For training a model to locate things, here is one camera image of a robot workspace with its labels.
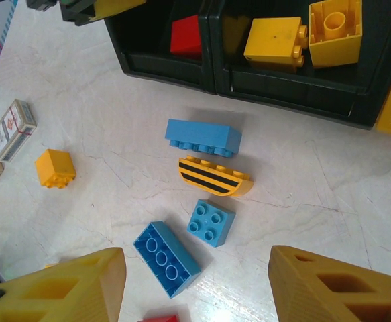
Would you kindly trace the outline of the grey printed card box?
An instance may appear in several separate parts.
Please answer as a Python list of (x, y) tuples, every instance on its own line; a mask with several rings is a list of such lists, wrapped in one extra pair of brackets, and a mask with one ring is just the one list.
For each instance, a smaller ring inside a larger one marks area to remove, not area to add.
[(10, 162), (36, 128), (28, 103), (15, 99), (0, 120), (0, 162)]

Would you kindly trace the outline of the black plastic bin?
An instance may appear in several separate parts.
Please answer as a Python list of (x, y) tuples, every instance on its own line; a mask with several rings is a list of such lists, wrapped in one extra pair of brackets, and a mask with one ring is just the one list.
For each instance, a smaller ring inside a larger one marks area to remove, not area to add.
[(300, 17), (320, 0), (215, 0), (209, 14), (217, 92), (279, 105), (357, 127), (374, 126), (391, 89), (391, 0), (362, 0), (363, 38), (357, 64), (296, 73), (254, 68), (243, 52), (253, 19)]
[[(146, 0), (105, 20), (124, 74), (216, 93), (209, 11), (213, 0)], [(192, 17), (201, 52), (177, 56), (170, 51), (172, 24)]]

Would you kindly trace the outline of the yellow black striped lego brick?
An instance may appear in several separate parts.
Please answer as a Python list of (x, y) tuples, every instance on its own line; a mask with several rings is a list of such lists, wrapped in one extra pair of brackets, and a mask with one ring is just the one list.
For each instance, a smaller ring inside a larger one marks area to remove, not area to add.
[(219, 197), (240, 197), (254, 185), (249, 174), (190, 155), (179, 159), (178, 172), (184, 182)]

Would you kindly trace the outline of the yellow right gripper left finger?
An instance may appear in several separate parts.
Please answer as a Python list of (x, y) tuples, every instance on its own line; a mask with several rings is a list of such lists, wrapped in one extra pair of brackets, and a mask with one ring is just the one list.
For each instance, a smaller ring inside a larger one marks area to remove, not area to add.
[(118, 322), (122, 248), (105, 248), (0, 284), (0, 322)]

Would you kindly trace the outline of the blue two-by-two lego brick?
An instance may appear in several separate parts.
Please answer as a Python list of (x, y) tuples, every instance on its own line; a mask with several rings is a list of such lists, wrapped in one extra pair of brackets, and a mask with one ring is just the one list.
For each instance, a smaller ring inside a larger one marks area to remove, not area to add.
[(222, 246), (235, 219), (230, 211), (207, 199), (199, 199), (187, 225), (187, 232), (217, 248)]

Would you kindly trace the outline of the red lego brick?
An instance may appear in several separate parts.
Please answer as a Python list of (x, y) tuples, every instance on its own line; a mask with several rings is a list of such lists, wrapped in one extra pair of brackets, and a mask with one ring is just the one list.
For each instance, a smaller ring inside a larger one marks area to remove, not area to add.
[(179, 322), (179, 316), (177, 314), (161, 315), (155, 317), (144, 317), (137, 322)]
[(202, 46), (197, 15), (172, 23), (170, 53), (179, 57), (201, 60)]

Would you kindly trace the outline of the yellow two-by-two lego brick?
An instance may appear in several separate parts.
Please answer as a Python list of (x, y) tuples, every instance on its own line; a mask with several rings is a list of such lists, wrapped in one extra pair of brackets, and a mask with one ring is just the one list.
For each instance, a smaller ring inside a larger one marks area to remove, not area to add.
[(362, 37), (362, 0), (323, 0), (309, 5), (313, 68), (357, 63)]
[(299, 17), (256, 18), (243, 55), (252, 68), (295, 73), (304, 65), (308, 30)]
[(47, 149), (36, 161), (40, 185), (63, 189), (76, 177), (76, 170), (68, 152)]

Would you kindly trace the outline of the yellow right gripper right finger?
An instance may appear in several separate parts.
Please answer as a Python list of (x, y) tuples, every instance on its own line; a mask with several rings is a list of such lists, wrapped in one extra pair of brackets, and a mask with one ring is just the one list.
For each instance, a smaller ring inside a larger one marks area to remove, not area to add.
[(391, 276), (290, 246), (272, 246), (279, 322), (391, 322)]

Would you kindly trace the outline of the blue two-by-four lego brick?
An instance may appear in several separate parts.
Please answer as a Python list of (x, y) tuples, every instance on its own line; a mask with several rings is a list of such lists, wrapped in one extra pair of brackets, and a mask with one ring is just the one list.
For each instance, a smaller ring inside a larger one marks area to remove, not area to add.
[(201, 273), (196, 260), (163, 221), (149, 223), (133, 245), (171, 299)]
[(229, 125), (169, 119), (165, 138), (181, 150), (231, 158), (239, 153), (242, 134)]

